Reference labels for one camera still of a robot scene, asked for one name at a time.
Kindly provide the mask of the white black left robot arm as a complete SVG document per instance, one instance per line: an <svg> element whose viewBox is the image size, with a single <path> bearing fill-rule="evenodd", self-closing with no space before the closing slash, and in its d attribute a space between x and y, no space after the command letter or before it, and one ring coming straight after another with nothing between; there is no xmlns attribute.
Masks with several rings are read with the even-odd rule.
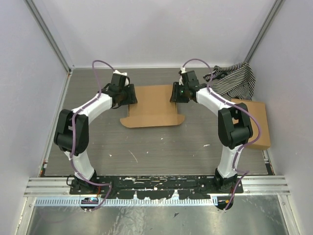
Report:
<svg viewBox="0 0 313 235"><path fill-rule="evenodd" d="M54 144L65 153L74 170L73 188L93 194L98 188L110 185L98 182L90 163L87 153L89 125L107 110L136 103L134 84L126 72L115 70L111 82L101 87L95 97L75 109L63 109L59 113Z"/></svg>

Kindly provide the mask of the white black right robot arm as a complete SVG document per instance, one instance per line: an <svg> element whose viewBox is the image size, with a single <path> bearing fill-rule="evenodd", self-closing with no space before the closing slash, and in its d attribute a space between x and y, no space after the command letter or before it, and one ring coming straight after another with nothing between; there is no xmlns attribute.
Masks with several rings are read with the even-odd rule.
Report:
<svg viewBox="0 0 313 235"><path fill-rule="evenodd" d="M237 182L236 171L244 145L253 136L253 129L244 103L235 104L218 95L211 87L200 84L194 71L179 71L180 79L173 83L170 102L199 103L217 116L218 137L223 145L213 185L220 193L228 192Z"/></svg>

